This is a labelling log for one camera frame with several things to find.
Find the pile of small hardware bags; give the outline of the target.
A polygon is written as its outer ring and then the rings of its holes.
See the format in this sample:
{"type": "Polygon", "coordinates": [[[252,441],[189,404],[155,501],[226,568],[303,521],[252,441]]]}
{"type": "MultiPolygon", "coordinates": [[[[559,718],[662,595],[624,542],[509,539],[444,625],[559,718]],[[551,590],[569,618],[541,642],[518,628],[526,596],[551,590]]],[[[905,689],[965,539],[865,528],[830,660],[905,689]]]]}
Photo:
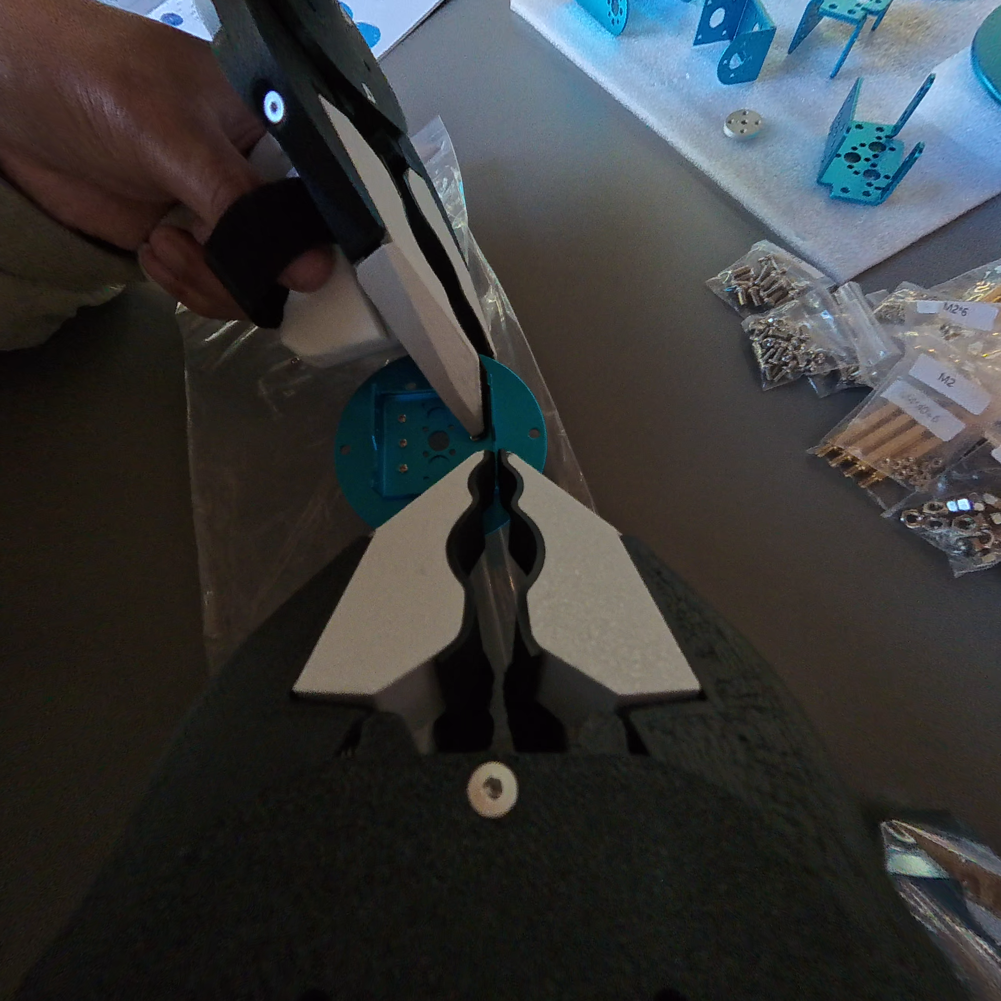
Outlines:
{"type": "Polygon", "coordinates": [[[811,454],[943,554],[1000,563],[1000,262],[865,294],[769,241],[711,276],[742,320],[762,388],[860,400],[811,454]]]}

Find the crinkled silver foil bag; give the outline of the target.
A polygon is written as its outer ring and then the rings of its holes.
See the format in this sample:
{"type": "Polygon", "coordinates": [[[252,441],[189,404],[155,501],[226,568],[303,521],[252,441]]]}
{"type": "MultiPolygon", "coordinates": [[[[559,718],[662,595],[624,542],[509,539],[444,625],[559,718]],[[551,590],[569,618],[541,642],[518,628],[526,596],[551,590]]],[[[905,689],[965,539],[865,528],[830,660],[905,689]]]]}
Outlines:
{"type": "Polygon", "coordinates": [[[911,913],[972,985],[999,995],[999,857],[940,824],[893,819],[879,829],[886,871],[911,913]]]}

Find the person's left hand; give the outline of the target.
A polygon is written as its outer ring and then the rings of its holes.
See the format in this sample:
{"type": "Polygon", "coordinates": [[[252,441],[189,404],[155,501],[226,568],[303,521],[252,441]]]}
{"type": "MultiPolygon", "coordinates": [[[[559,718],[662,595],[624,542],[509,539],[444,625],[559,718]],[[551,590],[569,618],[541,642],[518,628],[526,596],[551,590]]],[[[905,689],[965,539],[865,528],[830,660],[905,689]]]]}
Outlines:
{"type": "Polygon", "coordinates": [[[263,184],[246,154],[264,129],[209,45],[100,2],[1,8],[5,178],[190,310],[246,319],[203,244],[263,184]]]}

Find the instruction booklet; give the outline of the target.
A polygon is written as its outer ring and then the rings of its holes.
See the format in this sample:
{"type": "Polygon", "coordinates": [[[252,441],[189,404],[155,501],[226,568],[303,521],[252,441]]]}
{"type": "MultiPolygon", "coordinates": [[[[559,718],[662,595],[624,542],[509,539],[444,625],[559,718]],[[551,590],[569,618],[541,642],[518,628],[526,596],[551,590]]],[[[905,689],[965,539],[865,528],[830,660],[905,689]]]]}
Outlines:
{"type": "MultiPolygon", "coordinates": [[[[442,1],[340,1],[378,59],[402,42],[440,7],[442,1]]],[[[111,5],[211,41],[219,19],[210,1],[115,1],[111,5]]]]}

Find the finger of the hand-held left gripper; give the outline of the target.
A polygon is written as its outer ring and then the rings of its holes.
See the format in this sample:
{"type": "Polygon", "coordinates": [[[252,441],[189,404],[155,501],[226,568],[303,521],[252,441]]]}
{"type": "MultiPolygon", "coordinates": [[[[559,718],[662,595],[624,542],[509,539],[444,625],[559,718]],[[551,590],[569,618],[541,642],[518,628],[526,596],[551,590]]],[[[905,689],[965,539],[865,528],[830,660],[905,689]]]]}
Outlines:
{"type": "MultiPolygon", "coordinates": [[[[328,101],[322,101],[322,108],[357,169],[386,232],[381,246],[355,265],[358,282],[387,331],[418,364],[416,341],[419,320],[407,291],[407,273],[409,265],[418,261],[419,249],[407,223],[404,200],[398,192],[397,180],[340,110],[328,101]]],[[[438,391],[435,391],[448,406],[438,391]]]]}
{"type": "Polygon", "coordinates": [[[419,320],[416,359],[461,425],[479,440],[490,425],[481,359],[495,355],[490,326],[468,259],[407,132],[395,138],[394,152],[398,192],[419,249],[407,273],[419,320]]]}

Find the small blue metal bracket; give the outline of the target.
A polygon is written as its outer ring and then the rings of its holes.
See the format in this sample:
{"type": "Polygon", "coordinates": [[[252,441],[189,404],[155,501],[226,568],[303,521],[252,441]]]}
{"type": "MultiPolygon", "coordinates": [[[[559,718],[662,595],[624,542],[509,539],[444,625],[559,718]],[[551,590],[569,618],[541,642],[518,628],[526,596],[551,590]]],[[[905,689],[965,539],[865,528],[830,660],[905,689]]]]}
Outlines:
{"type": "Polygon", "coordinates": [[[758,79],[777,26],[762,1],[705,1],[694,47],[728,42],[717,66],[723,85],[758,79]]]}

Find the white foam sheet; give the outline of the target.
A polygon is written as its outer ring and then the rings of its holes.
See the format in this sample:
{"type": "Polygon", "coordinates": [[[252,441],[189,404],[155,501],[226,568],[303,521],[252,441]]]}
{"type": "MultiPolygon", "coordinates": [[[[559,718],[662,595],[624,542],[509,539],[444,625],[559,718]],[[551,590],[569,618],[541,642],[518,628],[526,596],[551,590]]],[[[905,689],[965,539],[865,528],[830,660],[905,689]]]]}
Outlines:
{"type": "Polygon", "coordinates": [[[792,54],[805,2],[766,2],[777,24],[757,80],[723,85],[723,44],[694,47],[701,2],[630,2],[615,37],[577,2],[511,9],[694,166],[761,219],[781,242],[836,279],[868,270],[999,194],[999,104],[976,79],[970,45],[998,2],[893,2],[864,28],[838,76],[829,74],[852,27],[823,23],[792,54]],[[930,73],[936,80],[902,129],[924,152],[887,201],[867,208],[820,186],[828,130],[857,78],[861,119],[894,123],[930,73]],[[765,120],[750,141],[723,133],[726,116],[765,120]]]}

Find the clear plastic bag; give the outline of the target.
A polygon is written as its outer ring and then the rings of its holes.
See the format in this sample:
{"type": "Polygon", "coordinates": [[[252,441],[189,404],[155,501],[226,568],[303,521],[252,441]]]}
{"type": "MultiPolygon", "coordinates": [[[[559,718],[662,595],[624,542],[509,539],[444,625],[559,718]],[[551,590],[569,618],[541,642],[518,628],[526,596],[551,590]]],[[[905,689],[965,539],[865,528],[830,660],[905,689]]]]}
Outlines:
{"type": "Polygon", "coordinates": [[[318,368],[248,321],[178,306],[209,669],[367,528],[334,468],[350,396],[396,348],[318,368]]]}

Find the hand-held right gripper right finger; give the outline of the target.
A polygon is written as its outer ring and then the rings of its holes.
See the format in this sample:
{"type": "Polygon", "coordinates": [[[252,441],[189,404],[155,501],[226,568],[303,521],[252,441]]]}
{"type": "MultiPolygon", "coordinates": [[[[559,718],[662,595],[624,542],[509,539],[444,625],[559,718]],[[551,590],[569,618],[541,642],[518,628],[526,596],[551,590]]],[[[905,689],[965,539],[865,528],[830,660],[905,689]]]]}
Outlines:
{"type": "Polygon", "coordinates": [[[518,569],[508,729],[562,752],[593,718],[697,700],[702,686],[620,533],[513,453],[497,458],[518,569]]]}

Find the blue long-armed bracket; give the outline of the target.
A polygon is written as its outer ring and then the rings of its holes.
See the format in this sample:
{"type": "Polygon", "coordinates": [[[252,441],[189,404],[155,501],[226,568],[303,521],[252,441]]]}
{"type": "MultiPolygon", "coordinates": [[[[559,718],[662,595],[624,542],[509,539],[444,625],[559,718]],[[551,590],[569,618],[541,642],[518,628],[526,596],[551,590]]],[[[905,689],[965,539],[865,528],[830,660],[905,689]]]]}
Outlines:
{"type": "Polygon", "coordinates": [[[864,82],[862,77],[857,78],[829,128],[817,175],[817,183],[829,189],[832,199],[875,207],[896,190],[925,148],[923,142],[918,142],[905,152],[898,135],[935,78],[935,73],[929,74],[895,123],[857,118],[864,82]]]}

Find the blue round plate with bracket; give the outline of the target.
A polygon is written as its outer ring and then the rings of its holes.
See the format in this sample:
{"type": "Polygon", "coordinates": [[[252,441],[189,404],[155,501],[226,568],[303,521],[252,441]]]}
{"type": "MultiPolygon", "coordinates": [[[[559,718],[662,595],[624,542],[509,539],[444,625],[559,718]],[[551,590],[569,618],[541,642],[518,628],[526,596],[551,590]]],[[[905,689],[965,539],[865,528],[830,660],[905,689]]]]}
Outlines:
{"type": "Polygon", "coordinates": [[[481,440],[447,408],[408,356],[363,382],[344,407],[335,435],[341,491],[372,528],[485,449],[502,449],[543,470],[547,436],[528,386],[499,361],[482,356],[492,423],[481,440]]]}

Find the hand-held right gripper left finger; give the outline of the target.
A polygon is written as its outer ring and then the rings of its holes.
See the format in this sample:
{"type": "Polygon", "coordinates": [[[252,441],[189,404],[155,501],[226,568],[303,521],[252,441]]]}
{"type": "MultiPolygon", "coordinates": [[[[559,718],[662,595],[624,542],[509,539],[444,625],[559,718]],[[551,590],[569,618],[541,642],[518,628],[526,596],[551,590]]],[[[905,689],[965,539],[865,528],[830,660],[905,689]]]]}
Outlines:
{"type": "Polygon", "coordinates": [[[472,454],[378,527],[292,693],[398,715],[432,751],[444,711],[435,662],[473,614],[469,571],[448,555],[461,520],[482,509],[494,454],[472,454]]]}

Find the large blue round base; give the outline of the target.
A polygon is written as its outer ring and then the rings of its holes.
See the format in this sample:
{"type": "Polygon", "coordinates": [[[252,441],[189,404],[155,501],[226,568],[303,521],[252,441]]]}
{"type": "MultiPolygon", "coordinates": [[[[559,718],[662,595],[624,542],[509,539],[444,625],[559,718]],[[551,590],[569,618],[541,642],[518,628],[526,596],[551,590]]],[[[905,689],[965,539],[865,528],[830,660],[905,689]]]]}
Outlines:
{"type": "Polygon", "coordinates": [[[995,8],[978,27],[970,46],[973,73],[983,90],[1000,103],[1000,19],[995,8]]]}

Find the teal plate on thin posts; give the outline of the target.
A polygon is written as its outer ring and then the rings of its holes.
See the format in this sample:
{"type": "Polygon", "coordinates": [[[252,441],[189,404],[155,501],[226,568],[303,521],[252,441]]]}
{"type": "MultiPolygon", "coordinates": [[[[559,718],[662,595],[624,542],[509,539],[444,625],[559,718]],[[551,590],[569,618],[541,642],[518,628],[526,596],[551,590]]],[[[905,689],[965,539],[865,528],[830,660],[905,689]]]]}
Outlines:
{"type": "Polygon", "coordinates": [[[893,1],[809,1],[794,32],[787,53],[792,54],[796,51],[823,19],[852,25],[853,32],[830,73],[830,78],[834,79],[847,60],[868,20],[873,20],[871,31],[877,30],[892,4],[893,1]]]}

